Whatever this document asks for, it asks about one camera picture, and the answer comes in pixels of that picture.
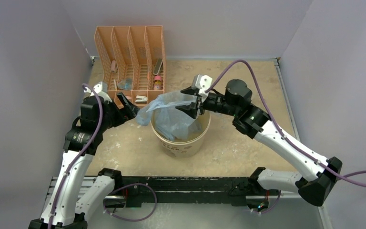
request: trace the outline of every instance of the beige tabletop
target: beige tabletop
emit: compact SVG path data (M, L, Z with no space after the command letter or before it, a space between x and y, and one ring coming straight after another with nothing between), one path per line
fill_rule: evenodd
M198 74L216 79L231 61L167 61L166 91L176 91L191 85ZM279 125L294 135L283 91L273 62L249 62L260 84L262 94ZM252 90L252 102L263 108L251 75L242 63L236 64L215 87L225 92L231 79L245 81ZM100 60L95 62L89 84L103 80ZM104 167L117 169L124 176L213 176L246 177L257 167L273 170L295 169L270 148L239 133L232 117L212 114L211 125L203 146L190 158L173 158L161 147L150 126L140 126L135 120L107 130L103 142L86 175L97 175Z

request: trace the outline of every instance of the orange plastic organizer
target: orange plastic organizer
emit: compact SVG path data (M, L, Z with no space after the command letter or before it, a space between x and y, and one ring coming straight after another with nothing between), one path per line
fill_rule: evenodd
M116 94L123 92L129 100L139 107L146 106L158 95L165 92L166 57L163 44L162 26L98 26L94 36L96 47L104 70L107 93L118 106L121 102ZM153 68L162 59L162 90L153 90ZM116 71L111 72L112 61L116 61ZM132 79L132 90L121 90L117 84ZM145 104L136 104L137 95L146 96Z

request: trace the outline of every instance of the gray wall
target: gray wall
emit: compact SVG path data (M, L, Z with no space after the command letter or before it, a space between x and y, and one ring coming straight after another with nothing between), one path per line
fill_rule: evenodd
M312 0L62 0L91 55L98 25L163 25L168 58L275 58Z
M314 0L281 70L301 140L366 169L366 1ZM326 204L335 229L366 228L366 188L339 181Z
M89 72L60 0L0 0L0 229L40 216Z

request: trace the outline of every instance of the plastic bag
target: plastic bag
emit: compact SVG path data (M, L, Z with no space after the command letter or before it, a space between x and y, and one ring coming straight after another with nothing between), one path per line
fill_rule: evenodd
M132 88L132 79L127 78L127 79L121 80L117 84L117 87L122 89L122 90L131 90L131 88Z
M148 125L153 114L155 129L166 139L186 140L189 134L202 131L202 127L197 120L175 107L189 105L195 100L195 96L182 94L180 91L161 94L142 108L135 120L140 125Z

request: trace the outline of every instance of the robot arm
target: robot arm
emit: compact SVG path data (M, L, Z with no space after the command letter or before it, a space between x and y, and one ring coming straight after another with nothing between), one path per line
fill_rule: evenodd
M104 197L113 190L122 187L120 183L121 172L104 168L99 172L95 185L77 201L86 170L96 154L98 145L103 140L104 131L135 118L139 111L139 108L130 103L122 93L117 94L118 99L124 106L119 109L106 93L106 88L107 85L103 82L98 83L93 88L100 97L103 108L100 130L94 141L72 165L70 172L66 174L66 168L87 144L99 120L97 99L94 97L93 92L89 89L85 90L86 93L91 93L91 95L83 100L81 116L74 120L71 130L65 135L62 166L58 176L58 180L65 179L65 181L62 187L60 187L60 182L56 183L53 192L55 195L52 195L50 198L49 204L43 211L41 218L30 222L30 229L47 228L48 224L50 224L50 218L52 218L51 228L87 228L87 221L101 204ZM55 213L51 214L55 196L57 196L58 201L55 206Z
M278 133L268 113L251 103L252 91L242 80L230 80L225 94L216 90L206 93L212 78L198 75L192 86L181 90L183 94L196 95L197 99L190 105L177 106L192 118L202 115L204 110L214 111L234 117L232 124L244 135L268 146L282 158L292 164L298 172L279 172L258 168L251 176L264 189L279 189L298 192L307 202L321 206L336 183L336 177L314 161L307 158L289 145ZM297 147L308 152L326 166L340 172L342 162L333 157L327 159L312 151L290 135L286 136Z

